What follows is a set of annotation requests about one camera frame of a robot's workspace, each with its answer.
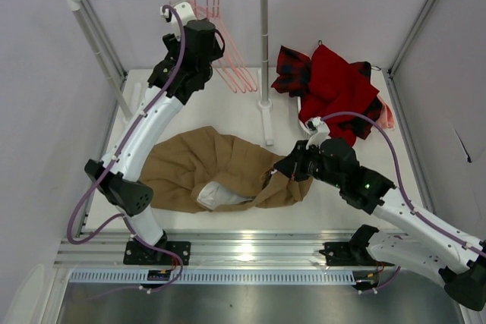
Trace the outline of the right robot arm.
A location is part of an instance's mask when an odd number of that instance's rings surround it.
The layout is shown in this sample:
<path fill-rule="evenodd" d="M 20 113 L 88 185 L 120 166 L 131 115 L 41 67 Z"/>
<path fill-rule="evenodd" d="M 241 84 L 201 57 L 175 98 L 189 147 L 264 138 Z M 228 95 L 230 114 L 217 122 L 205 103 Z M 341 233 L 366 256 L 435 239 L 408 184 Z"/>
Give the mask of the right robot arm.
<path fill-rule="evenodd" d="M 348 242 L 358 265 L 378 261 L 400 266 L 438 284 L 458 304 L 484 309 L 484 241 L 410 203 L 390 179 L 361 165 L 343 139 L 328 139 L 319 146 L 299 140 L 274 168 L 294 181 L 313 178 L 338 188 L 347 204 L 411 237 L 407 241 L 362 225 Z"/>

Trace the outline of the tan pleated skirt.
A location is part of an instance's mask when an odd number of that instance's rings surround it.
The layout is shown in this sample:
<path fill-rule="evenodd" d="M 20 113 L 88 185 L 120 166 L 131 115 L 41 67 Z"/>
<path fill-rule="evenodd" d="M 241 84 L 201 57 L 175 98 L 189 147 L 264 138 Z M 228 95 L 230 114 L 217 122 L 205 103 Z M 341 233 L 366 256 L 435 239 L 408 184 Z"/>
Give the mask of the tan pleated skirt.
<path fill-rule="evenodd" d="M 152 148 L 140 179 L 153 189 L 151 206 L 176 212 L 241 212 L 292 206 L 311 188 L 273 166 L 261 146 L 211 126 L 178 134 Z"/>

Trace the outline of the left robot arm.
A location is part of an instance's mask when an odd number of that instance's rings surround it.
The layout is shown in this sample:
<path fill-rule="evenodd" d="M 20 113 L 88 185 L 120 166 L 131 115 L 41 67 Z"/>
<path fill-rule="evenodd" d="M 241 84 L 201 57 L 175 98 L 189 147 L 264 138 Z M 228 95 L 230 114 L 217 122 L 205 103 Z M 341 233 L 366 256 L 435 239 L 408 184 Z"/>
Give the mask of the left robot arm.
<path fill-rule="evenodd" d="M 170 33 L 163 42 L 168 53 L 154 67 L 136 114 L 113 149 L 84 167 L 97 190 L 127 220 L 135 237 L 157 250 L 166 247 L 167 237 L 153 216 L 150 203 L 154 192 L 140 180 L 141 170 L 169 122 L 212 77 L 212 63 L 225 50 L 221 33 L 206 18 L 188 21 L 180 37 Z"/>

